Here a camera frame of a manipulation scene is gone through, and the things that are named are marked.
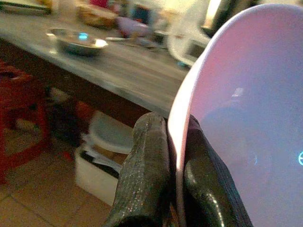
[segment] white plastic lid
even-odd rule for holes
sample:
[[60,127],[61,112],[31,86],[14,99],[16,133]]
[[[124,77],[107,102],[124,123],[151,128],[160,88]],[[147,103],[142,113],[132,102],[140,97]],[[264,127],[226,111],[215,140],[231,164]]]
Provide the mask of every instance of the white plastic lid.
[[99,111],[91,120],[89,135],[96,145],[112,152],[129,154],[133,147],[132,128]]

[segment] table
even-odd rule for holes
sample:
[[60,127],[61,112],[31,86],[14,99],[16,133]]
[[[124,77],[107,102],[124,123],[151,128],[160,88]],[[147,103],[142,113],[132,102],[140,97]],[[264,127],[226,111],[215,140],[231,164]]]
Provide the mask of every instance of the table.
[[0,12],[0,58],[129,126],[149,111],[168,117],[188,70],[165,51],[118,43],[98,57],[58,51],[45,34],[51,27],[112,35],[80,22],[73,1],[61,0],[60,9],[44,16]]

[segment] metal bowl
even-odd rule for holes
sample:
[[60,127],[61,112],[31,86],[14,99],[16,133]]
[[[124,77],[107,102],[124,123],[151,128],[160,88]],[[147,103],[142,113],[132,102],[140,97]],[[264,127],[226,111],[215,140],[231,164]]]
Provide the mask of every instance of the metal bowl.
[[72,31],[62,28],[52,28],[46,33],[55,37],[59,48],[77,55],[95,56],[107,46],[107,42],[85,32]]

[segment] white container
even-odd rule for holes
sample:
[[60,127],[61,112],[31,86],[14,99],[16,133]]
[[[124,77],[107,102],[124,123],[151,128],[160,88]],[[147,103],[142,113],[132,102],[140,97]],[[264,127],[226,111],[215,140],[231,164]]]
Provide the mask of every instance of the white container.
[[75,151],[76,184],[108,205],[114,203],[118,179],[81,157],[82,147]]

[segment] red stool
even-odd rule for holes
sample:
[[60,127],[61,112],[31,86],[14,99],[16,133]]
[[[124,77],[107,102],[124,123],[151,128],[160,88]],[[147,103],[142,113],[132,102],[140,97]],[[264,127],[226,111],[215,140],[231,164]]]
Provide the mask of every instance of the red stool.
[[[44,97],[43,86],[31,75],[0,61],[0,184],[5,183],[6,170],[27,163],[50,146]],[[3,131],[4,128],[14,128],[17,118],[39,125],[43,138],[37,144],[7,156]]]

